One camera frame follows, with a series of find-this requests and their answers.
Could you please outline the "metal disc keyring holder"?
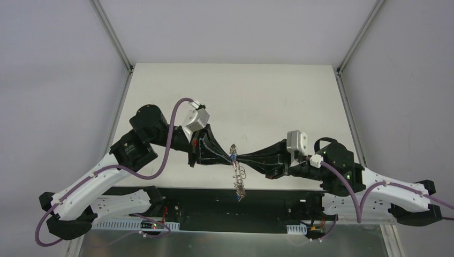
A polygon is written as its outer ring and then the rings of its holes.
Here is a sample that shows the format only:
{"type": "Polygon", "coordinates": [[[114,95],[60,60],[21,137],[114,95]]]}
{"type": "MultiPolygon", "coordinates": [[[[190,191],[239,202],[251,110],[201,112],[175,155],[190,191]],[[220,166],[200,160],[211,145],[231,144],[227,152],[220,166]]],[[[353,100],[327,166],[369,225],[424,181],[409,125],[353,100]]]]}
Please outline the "metal disc keyring holder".
{"type": "MultiPolygon", "coordinates": [[[[232,144],[230,146],[229,154],[237,154],[237,146],[235,144],[232,144]]],[[[236,198],[237,201],[240,202],[245,196],[246,196],[246,190],[245,190],[245,184],[244,180],[246,179],[246,171],[244,167],[240,165],[238,160],[236,159],[236,162],[232,163],[231,165],[233,166],[234,170],[234,187],[236,189],[236,198]]]]}

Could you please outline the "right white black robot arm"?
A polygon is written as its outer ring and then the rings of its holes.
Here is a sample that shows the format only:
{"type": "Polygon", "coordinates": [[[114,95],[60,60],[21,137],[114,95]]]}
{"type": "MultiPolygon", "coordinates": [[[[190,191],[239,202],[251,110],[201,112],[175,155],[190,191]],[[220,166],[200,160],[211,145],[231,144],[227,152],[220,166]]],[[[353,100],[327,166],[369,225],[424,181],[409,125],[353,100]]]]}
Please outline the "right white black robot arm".
{"type": "Polygon", "coordinates": [[[392,220],[407,226],[426,226],[442,219],[434,203],[431,180],[402,182],[383,176],[354,161],[354,155],[333,138],[314,144],[308,152],[305,134],[290,133],[286,139],[249,154],[230,148],[230,160],[238,173],[247,165],[268,179],[284,176],[320,182],[321,191],[310,194],[304,213],[310,219],[335,216],[350,221],[392,220]]]}

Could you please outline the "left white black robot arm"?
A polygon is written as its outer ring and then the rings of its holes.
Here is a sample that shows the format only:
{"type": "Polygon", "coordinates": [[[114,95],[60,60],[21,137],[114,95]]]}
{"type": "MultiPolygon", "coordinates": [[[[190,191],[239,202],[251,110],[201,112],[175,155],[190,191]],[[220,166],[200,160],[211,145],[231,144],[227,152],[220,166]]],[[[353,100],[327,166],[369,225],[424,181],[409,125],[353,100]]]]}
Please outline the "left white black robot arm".
{"type": "Polygon", "coordinates": [[[188,154],[188,164],[230,165],[230,156],[215,140],[204,105],[192,103],[193,109],[180,126],[166,120],[153,104],[141,107],[130,119],[132,129],[114,143],[103,159],[68,188],[44,192],[39,202],[45,214],[40,225],[59,240],[76,239],[95,225],[112,218],[140,214],[158,216],[163,211],[163,197],[157,187],[144,187],[131,194],[106,196],[119,181],[134,176],[155,179],[163,172],[170,150],[188,154]],[[153,175],[141,175],[140,169],[157,159],[153,146],[163,146],[162,167],[153,175]]]}

